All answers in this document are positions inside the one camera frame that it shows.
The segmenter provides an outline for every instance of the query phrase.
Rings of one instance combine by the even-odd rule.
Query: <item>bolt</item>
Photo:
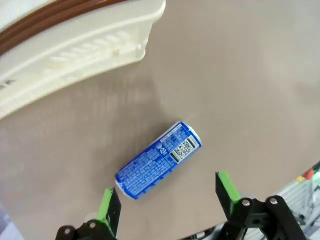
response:
[[[250,202],[249,202],[249,200],[247,200],[247,199],[245,199],[245,200],[242,200],[242,205],[244,205],[244,206],[250,206]]]
[[[67,228],[66,230],[64,230],[64,234],[68,235],[71,232],[70,228]]]
[[[275,199],[275,198],[271,198],[271,199],[270,199],[270,203],[271,203],[271,204],[277,204],[278,201],[277,201],[277,199]]]
[[[94,222],[92,222],[92,223],[90,223],[89,226],[90,226],[91,229],[93,229],[96,226],[96,224]]]

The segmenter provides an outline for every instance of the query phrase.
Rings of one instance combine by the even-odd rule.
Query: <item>beige surface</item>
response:
[[[215,171],[263,199],[320,157],[319,1],[169,0],[145,58],[0,121],[0,202],[29,239],[97,210],[117,170],[176,120],[203,148],[140,200],[121,240],[225,219]]]

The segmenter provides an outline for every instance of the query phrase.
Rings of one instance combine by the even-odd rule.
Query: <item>blue can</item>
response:
[[[125,195],[138,199],[201,146],[196,132],[179,121],[117,172],[115,183]]]

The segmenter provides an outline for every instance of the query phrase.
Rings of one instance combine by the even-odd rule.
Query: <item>red object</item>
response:
[[[302,175],[302,177],[304,177],[304,178],[307,179],[307,180],[310,180],[310,179],[312,179],[312,177],[314,176],[314,174],[315,174],[315,171],[314,171],[313,169],[309,169],[308,171],[306,171],[306,172]]]

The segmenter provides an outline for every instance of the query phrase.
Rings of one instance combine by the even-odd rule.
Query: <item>white plastic basket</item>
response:
[[[72,18],[0,57],[0,119],[56,90],[141,60],[166,0],[129,0]]]

